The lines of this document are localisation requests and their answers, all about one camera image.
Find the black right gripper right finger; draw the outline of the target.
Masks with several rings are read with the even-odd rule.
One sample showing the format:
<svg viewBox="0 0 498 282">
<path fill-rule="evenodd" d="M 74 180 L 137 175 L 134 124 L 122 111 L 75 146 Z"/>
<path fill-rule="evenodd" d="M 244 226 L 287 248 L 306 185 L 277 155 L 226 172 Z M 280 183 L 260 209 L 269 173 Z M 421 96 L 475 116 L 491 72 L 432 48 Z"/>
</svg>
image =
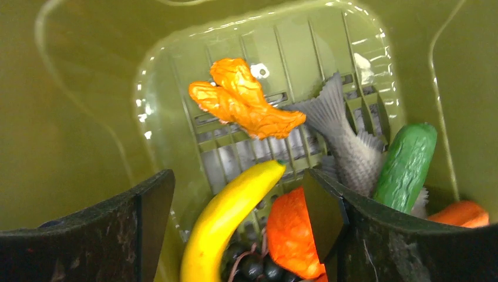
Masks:
<svg viewBox="0 0 498 282">
<path fill-rule="evenodd" d="M 302 179 L 329 281 L 496 281 L 497 226 L 468 229 L 394 210 L 318 169 Z"/>
</svg>

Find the orange toy pumpkin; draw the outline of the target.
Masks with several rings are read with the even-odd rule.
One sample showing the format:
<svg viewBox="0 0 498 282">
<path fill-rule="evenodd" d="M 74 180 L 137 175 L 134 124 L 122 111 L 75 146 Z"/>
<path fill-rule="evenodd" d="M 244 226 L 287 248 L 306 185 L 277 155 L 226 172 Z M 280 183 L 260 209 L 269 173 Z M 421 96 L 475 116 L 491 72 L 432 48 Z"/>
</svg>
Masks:
<svg viewBox="0 0 498 282">
<path fill-rule="evenodd" d="M 272 204 L 266 234 L 269 254 L 279 266 L 304 280 L 328 281 L 325 265 L 317 254 L 301 186 Z"/>
</svg>

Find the yellow toy banana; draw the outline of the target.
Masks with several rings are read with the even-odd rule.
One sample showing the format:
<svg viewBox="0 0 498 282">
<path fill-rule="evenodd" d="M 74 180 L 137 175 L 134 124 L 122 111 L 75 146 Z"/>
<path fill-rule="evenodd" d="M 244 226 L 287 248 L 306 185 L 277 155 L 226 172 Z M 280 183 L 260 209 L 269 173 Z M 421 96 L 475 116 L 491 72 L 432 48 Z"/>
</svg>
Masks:
<svg viewBox="0 0 498 282">
<path fill-rule="evenodd" d="M 240 223 L 282 178 L 286 163 L 269 160 L 242 172 L 215 195 L 196 220 L 184 249 L 180 281 L 220 281 L 221 262 Z"/>
</svg>

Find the yellow orange toy food cluster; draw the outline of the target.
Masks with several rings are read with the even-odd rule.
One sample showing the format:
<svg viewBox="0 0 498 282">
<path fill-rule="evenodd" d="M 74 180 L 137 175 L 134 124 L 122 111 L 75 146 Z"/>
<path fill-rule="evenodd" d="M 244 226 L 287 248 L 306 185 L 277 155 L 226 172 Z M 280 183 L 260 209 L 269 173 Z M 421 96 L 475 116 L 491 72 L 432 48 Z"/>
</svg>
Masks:
<svg viewBox="0 0 498 282">
<path fill-rule="evenodd" d="M 195 81 L 189 95 L 198 107 L 221 123 L 238 124 L 251 138 L 284 139 L 307 116 L 300 111 L 286 111 L 270 105 L 258 80 L 242 58 L 224 58 L 210 68 L 215 85 Z"/>
</svg>

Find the green toy vegetable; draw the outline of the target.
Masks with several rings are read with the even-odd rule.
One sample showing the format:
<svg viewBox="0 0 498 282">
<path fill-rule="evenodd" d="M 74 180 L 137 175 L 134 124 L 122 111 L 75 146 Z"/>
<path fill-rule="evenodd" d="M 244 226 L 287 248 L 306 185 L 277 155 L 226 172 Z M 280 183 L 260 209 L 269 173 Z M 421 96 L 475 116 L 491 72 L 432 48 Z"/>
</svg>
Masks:
<svg viewBox="0 0 498 282">
<path fill-rule="evenodd" d="M 425 184 L 438 138 L 429 123 L 403 126 L 388 147 L 373 199 L 410 213 Z"/>
</svg>

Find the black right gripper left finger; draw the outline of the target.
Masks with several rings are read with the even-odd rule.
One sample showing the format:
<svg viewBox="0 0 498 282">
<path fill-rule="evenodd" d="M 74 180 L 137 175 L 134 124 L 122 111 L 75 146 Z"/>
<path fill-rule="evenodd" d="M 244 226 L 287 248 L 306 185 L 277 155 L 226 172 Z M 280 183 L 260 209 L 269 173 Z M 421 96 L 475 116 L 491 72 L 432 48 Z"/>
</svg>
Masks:
<svg viewBox="0 0 498 282">
<path fill-rule="evenodd" d="M 35 229 L 2 231 L 1 280 L 153 281 L 175 183 L 162 170 Z"/>
</svg>

